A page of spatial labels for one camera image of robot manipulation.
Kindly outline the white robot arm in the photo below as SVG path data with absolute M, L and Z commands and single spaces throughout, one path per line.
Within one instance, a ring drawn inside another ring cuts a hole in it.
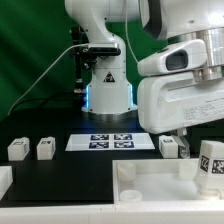
M 81 49 L 93 67 L 83 110 L 114 118 L 136 111 L 153 134 L 224 118 L 224 0 L 65 0 L 89 40 Z M 108 22 L 139 19 L 168 46 L 137 63 L 144 77 L 132 100 L 126 45 Z

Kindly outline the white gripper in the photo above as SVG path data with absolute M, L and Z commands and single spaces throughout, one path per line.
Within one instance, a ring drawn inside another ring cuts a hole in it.
M 137 101 L 141 127 L 153 134 L 172 131 L 180 156 L 188 159 L 190 144 L 182 128 L 224 118 L 224 78 L 197 83 L 191 72 L 145 78 Z

